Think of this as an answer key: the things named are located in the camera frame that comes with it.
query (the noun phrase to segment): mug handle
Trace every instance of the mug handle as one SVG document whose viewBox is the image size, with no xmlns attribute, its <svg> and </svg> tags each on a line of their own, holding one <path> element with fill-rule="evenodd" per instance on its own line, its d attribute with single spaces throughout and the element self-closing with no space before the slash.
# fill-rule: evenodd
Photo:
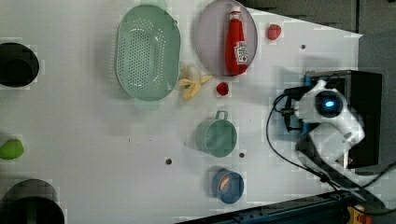
<svg viewBox="0 0 396 224">
<path fill-rule="evenodd" d="M 228 112 L 227 111 L 219 110 L 218 113 L 216 113 L 216 119 L 219 119 L 221 113 L 224 113 L 224 119 L 228 118 Z"/>
</svg>

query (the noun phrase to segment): green object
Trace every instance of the green object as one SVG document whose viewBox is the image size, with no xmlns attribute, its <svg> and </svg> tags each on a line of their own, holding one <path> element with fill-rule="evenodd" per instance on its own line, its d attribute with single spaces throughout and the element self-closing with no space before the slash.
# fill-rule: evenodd
<svg viewBox="0 0 396 224">
<path fill-rule="evenodd" d="M 224 119 L 219 119 L 220 113 L 224 113 Z M 233 151 L 237 138 L 236 129 L 227 117 L 227 111 L 218 111 L 215 119 L 204 120 L 198 125 L 195 142 L 202 151 L 219 158 Z"/>
<path fill-rule="evenodd" d="M 159 101 L 176 86 L 180 53 L 177 22 L 163 9 L 131 9 L 119 28 L 116 70 L 121 86 L 140 101 Z"/>
<path fill-rule="evenodd" d="M 14 160 L 23 154 L 22 142 L 18 139 L 8 140 L 0 147 L 0 158 L 3 160 Z"/>
</svg>

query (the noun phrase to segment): ketchup label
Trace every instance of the ketchup label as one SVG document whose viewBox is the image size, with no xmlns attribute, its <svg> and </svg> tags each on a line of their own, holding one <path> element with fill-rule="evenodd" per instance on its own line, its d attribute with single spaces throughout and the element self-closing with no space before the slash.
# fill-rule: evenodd
<svg viewBox="0 0 396 224">
<path fill-rule="evenodd" d="M 248 64 L 248 49 L 245 41 L 236 42 L 236 46 L 233 48 L 235 52 L 235 58 L 237 64 Z"/>
</svg>

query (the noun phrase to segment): white tabletop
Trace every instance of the white tabletop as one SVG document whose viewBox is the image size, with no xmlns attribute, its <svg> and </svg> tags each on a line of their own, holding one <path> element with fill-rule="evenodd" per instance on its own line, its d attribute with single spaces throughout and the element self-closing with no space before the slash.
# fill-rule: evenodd
<svg viewBox="0 0 396 224">
<path fill-rule="evenodd" d="M 174 90 L 157 111 L 142 112 L 114 71 L 118 25 L 139 2 L 0 2 L 0 41 L 29 46 L 41 65 L 27 88 L 0 88 L 0 143 L 15 136 L 25 146 L 20 158 L 0 161 L 0 196 L 24 179 L 39 178 L 57 189 L 69 224 L 151 224 L 330 190 L 278 158 L 265 141 L 264 124 L 270 103 L 285 88 L 299 86 L 305 71 L 356 68 L 359 35 L 250 9 L 259 46 L 246 75 L 215 77 L 189 102 Z M 205 71 L 191 39 L 194 22 L 210 2 L 167 0 L 181 32 L 180 65 Z M 277 41 L 265 38 L 270 22 L 282 26 Z M 218 97 L 216 85 L 224 80 L 231 92 Z M 194 144 L 195 127 L 219 109 L 229 111 L 238 131 L 234 152 L 222 159 Z M 280 116 L 274 120 L 274 145 L 297 160 L 297 135 L 286 132 Z M 164 163 L 167 158 L 171 165 Z M 226 205 L 210 192 L 210 179 L 222 167 L 245 178 L 244 195 L 235 204 Z"/>
</svg>

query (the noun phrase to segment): red ball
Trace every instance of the red ball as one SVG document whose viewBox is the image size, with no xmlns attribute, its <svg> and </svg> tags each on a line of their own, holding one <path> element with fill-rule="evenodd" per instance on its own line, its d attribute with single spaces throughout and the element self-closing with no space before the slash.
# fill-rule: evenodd
<svg viewBox="0 0 396 224">
<path fill-rule="evenodd" d="M 216 90 L 220 95 L 227 95 L 228 94 L 228 84 L 225 82 L 221 82 L 217 87 Z"/>
</svg>

